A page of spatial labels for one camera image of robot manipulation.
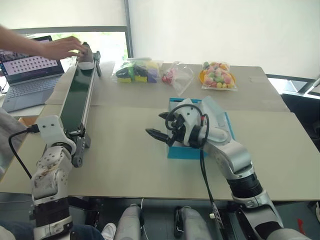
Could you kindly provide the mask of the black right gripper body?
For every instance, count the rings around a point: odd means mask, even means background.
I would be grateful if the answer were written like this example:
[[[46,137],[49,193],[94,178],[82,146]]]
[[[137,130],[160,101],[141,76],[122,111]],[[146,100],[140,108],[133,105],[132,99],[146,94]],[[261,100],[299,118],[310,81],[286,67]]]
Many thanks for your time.
[[[184,125],[184,118],[181,114],[178,117],[173,114],[168,114],[165,119],[165,126],[170,131],[171,137],[168,137],[166,144],[171,147],[175,142],[183,143],[186,127]]]

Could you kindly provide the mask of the person's bare hand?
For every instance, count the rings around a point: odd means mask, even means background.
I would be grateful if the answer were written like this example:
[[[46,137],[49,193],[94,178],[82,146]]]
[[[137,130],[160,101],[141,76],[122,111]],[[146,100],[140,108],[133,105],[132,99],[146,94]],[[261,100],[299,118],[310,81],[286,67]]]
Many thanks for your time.
[[[44,43],[41,56],[50,60],[62,60],[69,57],[82,57],[87,52],[88,48],[78,38],[69,36]]]

